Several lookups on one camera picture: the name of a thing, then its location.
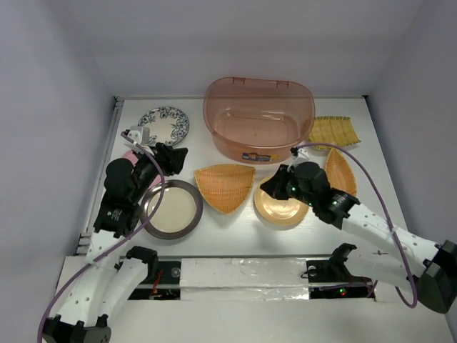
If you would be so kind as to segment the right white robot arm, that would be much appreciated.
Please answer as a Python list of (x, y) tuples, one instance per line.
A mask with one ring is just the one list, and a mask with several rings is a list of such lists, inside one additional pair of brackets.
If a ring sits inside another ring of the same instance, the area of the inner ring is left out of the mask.
[(310, 206), (322, 222), (378, 249), (363, 253), (353, 244), (336, 248), (328, 263), (334, 279), (353, 275), (385, 282), (411, 291), (414, 301), (434, 312), (448, 313), (456, 300), (456, 243), (439, 244), (395, 227), (355, 196), (333, 188), (314, 162), (282, 164), (260, 188), (273, 199), (296, 199)]

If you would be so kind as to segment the triangular woven bamboo plate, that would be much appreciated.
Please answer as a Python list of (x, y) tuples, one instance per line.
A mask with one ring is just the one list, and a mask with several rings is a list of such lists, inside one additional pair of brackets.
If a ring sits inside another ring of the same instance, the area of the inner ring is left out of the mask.
[(221, 214), (236, 211), (248, 198), (256, 169), (241, 164), (217, 164), (194, 172), (204, 200)]

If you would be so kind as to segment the metal side rail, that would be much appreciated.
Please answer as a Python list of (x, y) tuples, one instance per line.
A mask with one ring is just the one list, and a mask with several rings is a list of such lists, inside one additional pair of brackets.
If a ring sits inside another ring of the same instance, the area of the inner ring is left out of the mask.
[(94, 220), (96, 215), (99, 212), (99, 206), (101, 197), (103, 195), (102, 190), (102, 183), (104, 180), (105, 175), (105, 168), (107, 163), (109, 162), (109, 157), (111, 156), (112, 149), (114, 146), (114, 141), (116, 138), (116, 131), (119, 125), (119, 120), (121, 116), (122, 106), (124, 104), (124, 100), (120, 96), (114, 97), (114, 107), (112, 112), (111, 121), (109, 124), (107, 138), (103, 147), (101, 160), (99, 164), (99, 168), (96, 174), (94, 188), (91, 193), (89, 208), (87, 211), (86, 219), (84, 222), (83, 229), (79, 234), (76, 247), (74, 250), (74, 256), (80, 256), (87, 252), (87, 246), (89, 245), (89, 238), (93, 231)]

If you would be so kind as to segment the dark rimmed cream plate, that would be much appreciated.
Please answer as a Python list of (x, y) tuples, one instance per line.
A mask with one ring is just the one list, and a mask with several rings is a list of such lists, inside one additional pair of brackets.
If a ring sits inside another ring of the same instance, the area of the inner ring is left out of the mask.
[(168, 180), (160, 205), (161, 184), (149, 189), (143, 196), (141, 222), (144, 229), (158, 239), (180, 239), (190, 234), (203, 214), (203, 198), (197, 188), (185, 181)]

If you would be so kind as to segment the white foam front panel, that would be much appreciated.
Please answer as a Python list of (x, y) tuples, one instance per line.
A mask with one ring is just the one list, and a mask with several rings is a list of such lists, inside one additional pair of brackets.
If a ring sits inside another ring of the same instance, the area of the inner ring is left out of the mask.
[(181, 261), (184, 301), (309, 299), (304, 258), (196, 258)]

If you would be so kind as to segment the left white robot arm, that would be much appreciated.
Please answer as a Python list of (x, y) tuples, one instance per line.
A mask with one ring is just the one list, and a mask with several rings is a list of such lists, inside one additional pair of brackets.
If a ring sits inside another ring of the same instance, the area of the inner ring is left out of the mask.
[[(109, 322), (141, 282), (158, 274), (153, 249), (126, 243), (148, 222), (139, 200), (155, 178), (164, 180), (184, 167), (187, 148), (158, 143), (144, 148), (132, 142), (137, 162), (118, 158), (106, 167), (105, 194), (94, 222), (84, 266), (56, 293), (41, 318), (38, 342), (109, 342)], [(68, 297), (54, 316), (54, 303)]]

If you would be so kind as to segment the translucent pink plastic bin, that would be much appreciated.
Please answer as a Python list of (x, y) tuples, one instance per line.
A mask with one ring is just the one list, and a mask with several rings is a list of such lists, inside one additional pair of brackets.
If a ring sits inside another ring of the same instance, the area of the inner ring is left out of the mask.
[(204, 121), (229, 159), (276, 164), (306, 141), (316, 116), (312, 93), (293, 81), (224, 77), (207, 89)]

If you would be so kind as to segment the boat shaped woven plate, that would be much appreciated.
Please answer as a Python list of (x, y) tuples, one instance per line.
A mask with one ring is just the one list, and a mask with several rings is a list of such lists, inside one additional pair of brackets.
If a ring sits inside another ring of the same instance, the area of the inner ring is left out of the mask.
[(332, 188), (340, 189), (352, 196), (356, 196), (356, 178), (348, 162), (339, 150), (335, 148), (330, 150), (324, 170)]

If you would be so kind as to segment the round orange plastic plate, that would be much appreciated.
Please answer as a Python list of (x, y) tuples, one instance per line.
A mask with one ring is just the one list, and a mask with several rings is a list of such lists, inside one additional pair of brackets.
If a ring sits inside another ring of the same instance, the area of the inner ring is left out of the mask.
[(275, 225), (294, 226), (308, 214), (308, 205), (296, 199), (273, 199), (260, 187), (257, 187), (253, 199), (259, 214), (266, 221)]

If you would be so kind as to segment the blue floral ceramic plate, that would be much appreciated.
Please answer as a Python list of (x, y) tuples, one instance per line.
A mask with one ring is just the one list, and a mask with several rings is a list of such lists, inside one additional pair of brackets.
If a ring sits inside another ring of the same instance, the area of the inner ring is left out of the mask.
[(149, 128), (149, 146), (155, 146), (157, 142), (176, 146), (186, 138), (190, 129), (187, 115), (172, 106), (148, 111), (139, 119), (138, 125)]

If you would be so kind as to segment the pink plastic plate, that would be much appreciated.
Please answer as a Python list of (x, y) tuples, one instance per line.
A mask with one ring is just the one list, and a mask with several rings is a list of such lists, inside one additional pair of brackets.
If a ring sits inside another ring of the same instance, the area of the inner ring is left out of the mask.
[(126, 153), (122, 155), (123, 159), (129, 160), (134, 166), (136, 165), (139, 158), (135, 155), (135, 152), (132, 150), (128, 150)]

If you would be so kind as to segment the rectangular green bamboo tray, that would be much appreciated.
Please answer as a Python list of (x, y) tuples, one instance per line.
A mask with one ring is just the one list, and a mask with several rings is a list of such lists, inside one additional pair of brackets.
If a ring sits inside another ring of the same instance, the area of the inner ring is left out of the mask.
[(342, 147), (353, 146), (361, 142), (347, 116), (318, 116), (308, 136), (312, 143), (328, 143)]

